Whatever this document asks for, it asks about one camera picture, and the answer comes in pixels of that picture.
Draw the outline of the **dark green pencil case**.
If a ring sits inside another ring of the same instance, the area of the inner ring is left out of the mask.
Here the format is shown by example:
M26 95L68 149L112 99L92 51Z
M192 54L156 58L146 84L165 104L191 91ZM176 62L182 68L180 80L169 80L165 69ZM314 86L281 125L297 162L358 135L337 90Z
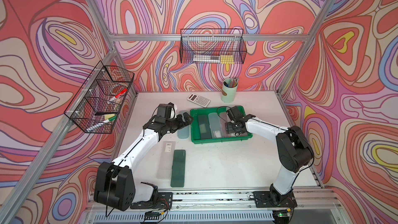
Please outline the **dark green pencil case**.
M173 155L171 187L183 188L185 181L186 151L175 150Z
M209 119L207 115L198 115L198 125L200 130L201 140L208 140L212 138Z

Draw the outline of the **light blue pencil case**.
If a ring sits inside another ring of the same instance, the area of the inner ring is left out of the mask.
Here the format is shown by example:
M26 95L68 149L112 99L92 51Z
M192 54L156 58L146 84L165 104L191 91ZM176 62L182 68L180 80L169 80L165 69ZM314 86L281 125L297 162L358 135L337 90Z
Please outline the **light blue pencil case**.
M190 136L190 127L186 126L177 131L177 137L181 140L188 139Z

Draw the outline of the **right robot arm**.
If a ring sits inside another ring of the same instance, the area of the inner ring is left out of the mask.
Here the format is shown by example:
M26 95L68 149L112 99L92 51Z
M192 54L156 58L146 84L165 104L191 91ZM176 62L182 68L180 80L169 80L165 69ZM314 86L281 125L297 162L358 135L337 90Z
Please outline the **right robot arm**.
M277 146L281 163L276 180L269 188L269 198L275 205L290 198L293 185L302 170L314 159L314 152L304 133L298 126L281 127L265 122L252 114L227 111L230 119L226 123L228 133L245 133L260 135Z

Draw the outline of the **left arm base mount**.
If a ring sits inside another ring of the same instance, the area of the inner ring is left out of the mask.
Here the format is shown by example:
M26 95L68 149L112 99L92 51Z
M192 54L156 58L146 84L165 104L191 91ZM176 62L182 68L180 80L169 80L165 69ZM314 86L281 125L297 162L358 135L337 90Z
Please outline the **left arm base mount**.
M130 209L165 209L172 208L173 193L159 191L158 186L141 182L137 185Z

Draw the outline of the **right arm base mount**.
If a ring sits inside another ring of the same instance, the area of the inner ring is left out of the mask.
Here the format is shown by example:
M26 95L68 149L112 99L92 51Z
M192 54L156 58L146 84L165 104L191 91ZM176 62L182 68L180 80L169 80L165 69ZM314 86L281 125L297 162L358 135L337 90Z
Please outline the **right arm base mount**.
M295 199L293 190L288 191L287 194L281 195L277 190L271 191L254 191L252 199L255 201L257 208L296 208L297 201Z

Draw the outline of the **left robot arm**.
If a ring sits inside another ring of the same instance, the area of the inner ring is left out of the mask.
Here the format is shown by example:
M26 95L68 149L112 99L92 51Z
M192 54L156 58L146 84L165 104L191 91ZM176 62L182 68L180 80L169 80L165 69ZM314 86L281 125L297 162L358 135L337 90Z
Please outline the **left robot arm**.
M174 118L153 116L133 144L112 162L103 162L97 170L94 201L125 211L134 204L154 207L160 201L158 187L134 178L134 172L163 136L172 134L193 123L188 113Z

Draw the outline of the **frosted white pencil case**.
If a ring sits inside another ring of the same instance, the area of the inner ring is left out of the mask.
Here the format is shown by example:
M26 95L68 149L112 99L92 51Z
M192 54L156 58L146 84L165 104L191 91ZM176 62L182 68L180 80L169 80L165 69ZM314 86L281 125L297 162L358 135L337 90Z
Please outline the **frosted white pencil case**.
M234 132L234 133L230 133L229 137L231 138L239 138L239 137L244 137L244 136L248 136L247 132Z
M208 115L211 136L213 139L221 139L224 137L221 126L220 117L217 113L210 113Z

